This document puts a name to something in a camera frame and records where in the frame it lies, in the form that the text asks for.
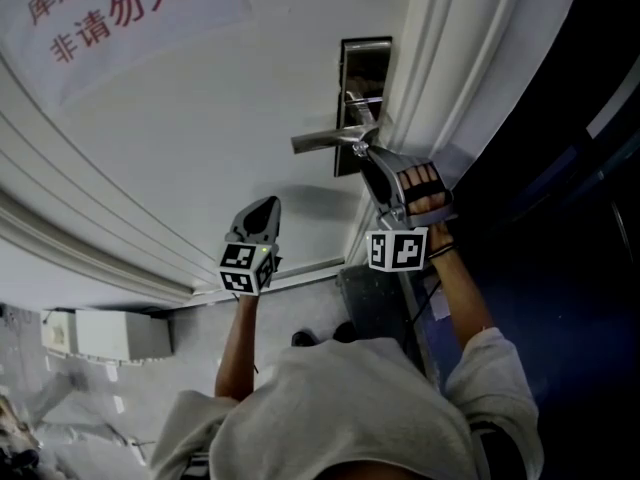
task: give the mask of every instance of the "wrist strap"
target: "wrist strap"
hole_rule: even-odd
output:
[[[450,244],[447,244],[443,247],[440,247],[440,249],[435,250],[434,252],[432,252],[429,256],[427,256],[428,260],[432,260],[433,258],[437,258],[438,256],[442,256],[443,254],[449,252],[452,249],[456,248],[456,244],[455,242],[451,242]]]

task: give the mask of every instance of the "white t-shirt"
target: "white t-shirt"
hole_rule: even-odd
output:
[[[191,464],[185,478],[208,466],[215,480],[313,480],[366,460],[433,480],[486,479],[515,453],[508,458],[522,477],[540,476],[537,408],[517,351],[498,329],[469,341],[445,391],[392,339],[287,349],[273,378],[241,403],[182,392],[152,474],[177,480]],[[505,437],[511,448],[496,453]]]

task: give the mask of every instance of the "sleeve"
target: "sleeve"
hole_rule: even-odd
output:
[[[516,347],[497,328],[467,343],[445,392],[469,422],[481,478],[539,478],[538,409]]]
[[[208,453],[220,425],[237,405],[231,398],[182,391],[169,412],[151,457],[151,478],[179,479],[194,453]]]

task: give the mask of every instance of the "hand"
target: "hand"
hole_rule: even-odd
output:
[[[420,165],[411,167],[399,174],[402,188],[407,190],[412,186],[418,186],[423,183],[438,180],[438,173],[431,165]],[[442,208],[445,203],[445,193],[433,194],[431,196],[421,197],[417,201],[409,203],[409,214],[419,215],[421,213],[430,212]],[[429,226],[428,235],[428,251],[431,253],[453,242],[453,237],[447,229],[445,222],[437,222]]]

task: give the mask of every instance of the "white door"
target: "white door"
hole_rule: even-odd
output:
[[[244,19],[54,110],[3,51],[0,187],[70,235],[196,290],[217,285],[234,215],[272,194],[283,205],[282,273],[339,265],[366,220],[362,181],[333,177],[332,150],[294,156],[290,137],[335,127],[341,41],[393,38],[391,136],[411,136],[418,109],[429,116],[426,144],[441,147],[517,0],[249,1]],[[438,97],[425,100],[425,88]]]

